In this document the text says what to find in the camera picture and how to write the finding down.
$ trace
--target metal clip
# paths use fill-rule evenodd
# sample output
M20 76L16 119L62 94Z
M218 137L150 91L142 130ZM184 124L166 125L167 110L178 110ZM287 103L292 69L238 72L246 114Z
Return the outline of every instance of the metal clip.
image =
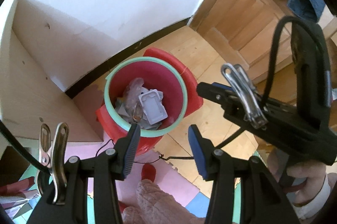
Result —
M263 127L268 120L257 103L254 95L256 88L242 66L225 63L221 66L221 73L239 97L245 109L247 120L255 129Z
M51 134L47 124L42 124L39 139L39 161L48 167L53 178L55 196L53 204L62 205L65 202L67 177L64 172L64 155L69 135L69 127L66 123L57 126L53 145L51 145ZM36 174L37 188L40 195L43 194L46 179L40 171Z

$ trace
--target trash can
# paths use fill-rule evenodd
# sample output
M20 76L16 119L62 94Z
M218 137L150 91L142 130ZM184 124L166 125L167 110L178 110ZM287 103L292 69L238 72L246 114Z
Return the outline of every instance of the trash can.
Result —
M186 66L171 54L150 48L143 57L122 62L107 76L104 105L96 114L103 129L115 142L127 134L131 125L119 116L114 104L116 98L123 96L125 88L134 78L143 78L145 88L164 93L162 103L168 114L158 130L141 130L136 152L136 155L140 155L153 148L184 116L200 108L203 100L197 95L197 81Z

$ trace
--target dark baseboard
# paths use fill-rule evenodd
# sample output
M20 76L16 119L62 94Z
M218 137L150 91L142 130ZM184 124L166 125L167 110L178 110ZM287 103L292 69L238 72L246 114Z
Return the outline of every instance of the dark baseboard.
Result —
M131 46L125 48L121 52L115 54L111 58L107 59L105 62L88 72L85 76L80 78L77 82L75 82L72 86L70 86L66 91L65 94L70 97L74 98L77 96L81 91L84 90L85 87L89 86L93 83L96 79L100 76L103 76L106 72L111 70L117 64L125 60L126 58L132 56L134 53L138 52L139 50L143 49L144 47L150 45L151 43L159 40L160 38L172 33L179 28L187 25L187 22L190 18L186 18L182 21L178 21L174 24L171 24L153 34L137 41L136 43L132 44Z

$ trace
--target foot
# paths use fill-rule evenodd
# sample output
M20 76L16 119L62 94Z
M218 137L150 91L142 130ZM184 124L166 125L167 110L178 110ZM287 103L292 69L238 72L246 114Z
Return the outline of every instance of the foot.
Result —
M149 163L144 164L142 168L142 180L148 179L154 182L155 178L156 178L156 168Z
M119 204L119 211L121 213L123 213L123 211L125 210L125 208L128 207L128 205L126 205L125 203L123 203L122 201L118 201L118 204Z

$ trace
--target person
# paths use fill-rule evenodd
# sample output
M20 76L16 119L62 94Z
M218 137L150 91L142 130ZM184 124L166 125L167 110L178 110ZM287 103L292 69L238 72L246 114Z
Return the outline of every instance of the person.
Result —
M275 152L268 157L268 168L278 181L278 160ZM295 192L293 208L302 224L310 223L323 207L337 174L326 173L326 165L318 161L298 163L287 169L288 175L307 178L304 186ZM142 179L136 188L138 208L119 202L124 224L202 224L205 218L198 218L170 194L163 192L154 183L156 168L146 163L142 168Z

